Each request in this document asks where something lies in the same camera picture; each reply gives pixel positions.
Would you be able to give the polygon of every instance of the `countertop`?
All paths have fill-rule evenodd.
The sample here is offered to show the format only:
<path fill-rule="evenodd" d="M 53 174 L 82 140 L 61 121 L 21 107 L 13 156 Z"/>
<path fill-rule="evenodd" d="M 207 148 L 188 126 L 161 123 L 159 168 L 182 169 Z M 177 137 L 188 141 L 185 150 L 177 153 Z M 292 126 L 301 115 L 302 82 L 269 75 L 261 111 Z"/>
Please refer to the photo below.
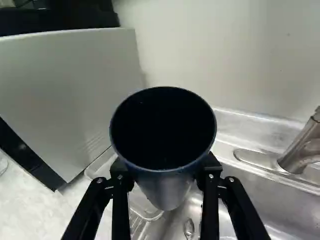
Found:
<path fill-rule="evenodd" d="M 59 240 L 90 180 L 80 174 L 63 189 L 52 192 L 23 168 L 8 160 L 0 176 L 0 239 Z M 102 216 L 96 240 L 111 239 L 112 201 Z"/>

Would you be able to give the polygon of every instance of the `white cutting board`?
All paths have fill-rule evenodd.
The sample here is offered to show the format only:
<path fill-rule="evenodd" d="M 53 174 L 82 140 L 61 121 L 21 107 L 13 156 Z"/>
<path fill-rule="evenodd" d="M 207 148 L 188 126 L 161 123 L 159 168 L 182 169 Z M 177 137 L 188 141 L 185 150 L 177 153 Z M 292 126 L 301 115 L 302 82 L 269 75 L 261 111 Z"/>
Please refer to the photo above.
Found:
<path fill-rule="evenodd" d="M 67 182 L 110 146 L 115 108 L 143 87 L 132 29 L 0 38 L 0 115 Z"/>

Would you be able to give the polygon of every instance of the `faucet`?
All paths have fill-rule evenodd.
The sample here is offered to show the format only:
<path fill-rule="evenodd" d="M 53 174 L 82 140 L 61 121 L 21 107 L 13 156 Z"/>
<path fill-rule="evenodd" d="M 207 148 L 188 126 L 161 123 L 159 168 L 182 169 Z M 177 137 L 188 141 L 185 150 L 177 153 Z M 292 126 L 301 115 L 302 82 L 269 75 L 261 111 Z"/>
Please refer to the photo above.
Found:
<path fill-rule="evenodd" d="M 277 160 L 287 172 L 302 174 L 308 164 L 320 162 L 320 106 Z"/>

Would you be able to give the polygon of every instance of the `white wall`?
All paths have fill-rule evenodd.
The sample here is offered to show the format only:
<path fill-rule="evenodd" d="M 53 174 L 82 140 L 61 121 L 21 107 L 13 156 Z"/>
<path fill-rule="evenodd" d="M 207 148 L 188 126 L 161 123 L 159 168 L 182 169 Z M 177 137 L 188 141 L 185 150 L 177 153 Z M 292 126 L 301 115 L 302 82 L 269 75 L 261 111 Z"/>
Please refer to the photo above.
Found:
<path fill-rule="evenodd" d="M 114 0 L 150 86 L 305 120 L 320 105 L 319 0 Z"/>

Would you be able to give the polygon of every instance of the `faucet base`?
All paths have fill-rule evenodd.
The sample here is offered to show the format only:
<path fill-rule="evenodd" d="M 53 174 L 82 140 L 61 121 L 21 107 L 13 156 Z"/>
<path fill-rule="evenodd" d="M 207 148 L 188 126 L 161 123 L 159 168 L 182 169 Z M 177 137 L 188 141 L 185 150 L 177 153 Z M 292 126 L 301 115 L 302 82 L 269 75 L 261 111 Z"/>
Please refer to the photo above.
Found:
<path fill-rule="evenodd" d="M 233 151 L 234 157 L 245 164 L 254 166 L 259 169 L 268 171 L 271 174 L 290 180 L 295 187 L 305 190 L 306 188 L 320 195 L 320 174 L 319 169 L 308 167 L 302 174 L 292 174 L 279 166 L 277 160 L 279 154 L 268 152 L 258 152 L 242 148 L 237 148 Z"/>

